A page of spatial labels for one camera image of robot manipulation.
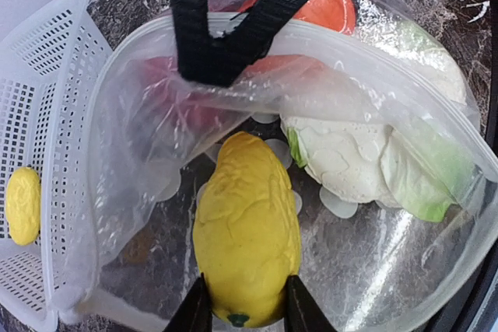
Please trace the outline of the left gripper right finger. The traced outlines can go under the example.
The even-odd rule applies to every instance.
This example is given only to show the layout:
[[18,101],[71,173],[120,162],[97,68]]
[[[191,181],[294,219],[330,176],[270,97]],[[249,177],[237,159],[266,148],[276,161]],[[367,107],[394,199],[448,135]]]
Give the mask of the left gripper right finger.
[[286,281],[284,324],[287,332],[336,332],[298,275]]

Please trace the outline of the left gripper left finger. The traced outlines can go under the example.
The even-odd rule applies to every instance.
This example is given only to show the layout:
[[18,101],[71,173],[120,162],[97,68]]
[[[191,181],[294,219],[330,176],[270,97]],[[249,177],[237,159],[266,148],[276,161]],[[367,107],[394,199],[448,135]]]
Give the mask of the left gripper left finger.
[[212,309],[204,274],[191,286],[163,332],[212,332]]

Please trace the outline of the clear zip top bag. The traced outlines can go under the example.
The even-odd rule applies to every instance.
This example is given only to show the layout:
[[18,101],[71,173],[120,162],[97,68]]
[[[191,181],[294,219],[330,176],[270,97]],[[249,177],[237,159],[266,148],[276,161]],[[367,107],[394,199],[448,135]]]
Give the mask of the clear zip top bag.
[[89,165],[100,287],[166,321],[198,275],[195,209],[238,130],[281,159],[296,195],[300,277],[341,331],[411,331],[448,309],[497,242],[497,158],[457,62],[402,0],[351,0],[352,41],[294,39],[248,72],[222,128],[167,120],[172,21],[124,39],[101,73]]

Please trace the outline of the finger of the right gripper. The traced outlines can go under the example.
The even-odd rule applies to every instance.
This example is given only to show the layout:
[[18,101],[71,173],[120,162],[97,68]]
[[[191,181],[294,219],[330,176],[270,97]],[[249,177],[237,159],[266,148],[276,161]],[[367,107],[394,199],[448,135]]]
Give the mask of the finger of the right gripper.
[[214,83],[212,37],[209,33],[208,0],[170,0],[181,76],[200,83]]
[[275,35],[307,1],[257,0],[232,31],[213,40],[209,84],[231,86],[246,67],[266,56]]

